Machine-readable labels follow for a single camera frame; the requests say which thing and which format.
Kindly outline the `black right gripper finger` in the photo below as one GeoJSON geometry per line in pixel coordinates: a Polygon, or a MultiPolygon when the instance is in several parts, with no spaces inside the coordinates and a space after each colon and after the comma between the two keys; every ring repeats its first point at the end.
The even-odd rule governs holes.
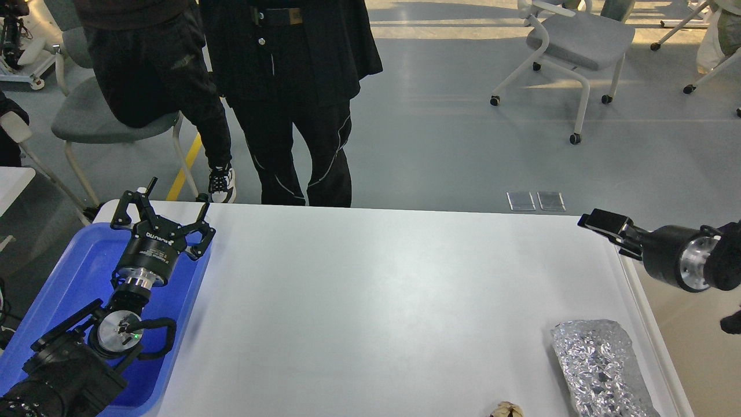
{"type": "Polygon", "coordinates": [[[598,208],[593,209],[590,214],[583,214],[577,225],[607,238],[612,243],[637,236],[630,217],[598,208]]]}
{"type": "Polygon", "coordinates": [[[643,261],[643,236],[627,235],[614,238],[614,245],[618,246],[619,254],[627,258],[643,261]]]}

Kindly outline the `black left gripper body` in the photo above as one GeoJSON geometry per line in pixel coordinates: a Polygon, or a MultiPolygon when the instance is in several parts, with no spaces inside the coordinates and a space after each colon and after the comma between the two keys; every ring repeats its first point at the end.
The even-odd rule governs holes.
{"type": "Polygon", "coordinates": [[[125,225],[122,221],[112,221],[112,229],[131,231],[131,239],[112,273],[113,288],[124,283],[143,288],[168,285],[178,257],[187,248],[187,236],[194,232],[180,232],[183,225],[172,221],[163,225],[150,225],[146,221],[125,225]]]}

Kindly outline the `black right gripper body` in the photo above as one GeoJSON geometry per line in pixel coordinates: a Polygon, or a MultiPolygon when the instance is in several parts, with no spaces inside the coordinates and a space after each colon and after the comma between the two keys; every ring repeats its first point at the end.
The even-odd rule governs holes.
{"type": "Polygon", "coordinates": [[[664,225],[647,231],[627,225],[625,254],[637,259],[651,278],[681,290],[697,293],[709,290],[711,282],[704,269],[724,232],[708,225],[688,229],[664,225]]]}

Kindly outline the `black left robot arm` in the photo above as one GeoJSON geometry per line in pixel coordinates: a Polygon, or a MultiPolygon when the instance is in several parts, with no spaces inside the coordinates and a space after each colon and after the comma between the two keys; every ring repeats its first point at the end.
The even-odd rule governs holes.
{"type": "Polygon", "coordinates": [[[3,416],[141,416],[174,369],[215,229],[122,194],[76,234],[2,355],[3,416]]]}

